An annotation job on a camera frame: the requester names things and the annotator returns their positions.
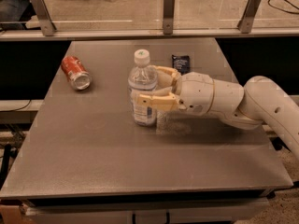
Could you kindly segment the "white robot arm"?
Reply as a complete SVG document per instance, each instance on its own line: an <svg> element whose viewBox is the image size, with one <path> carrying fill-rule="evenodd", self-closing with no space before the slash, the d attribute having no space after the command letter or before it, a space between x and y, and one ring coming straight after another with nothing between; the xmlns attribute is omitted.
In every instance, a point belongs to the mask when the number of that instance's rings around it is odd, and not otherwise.
<svg viewBox="0 0 299 224"><path fill-rule="evenodd" d="M157 91L135 91L138 105L161 111L210 115L230 126L252 130L267 124L299 159L299 106L272 79L252 77L245 85L158 66Z"/></svg>

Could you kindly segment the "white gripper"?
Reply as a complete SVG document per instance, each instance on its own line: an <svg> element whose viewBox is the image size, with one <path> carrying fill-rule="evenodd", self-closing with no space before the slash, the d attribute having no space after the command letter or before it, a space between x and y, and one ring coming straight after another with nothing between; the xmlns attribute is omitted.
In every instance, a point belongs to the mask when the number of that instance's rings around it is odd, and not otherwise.
<svg viewBox="0 0 299 224"><path fill-rule="evenodd" d="M209 75L190 72L186 75L171 67L157 66L157 89L159 95L139 94L138 105L161 111L180 110L195 115L204 115L212 105L214 81Z"/></svg>

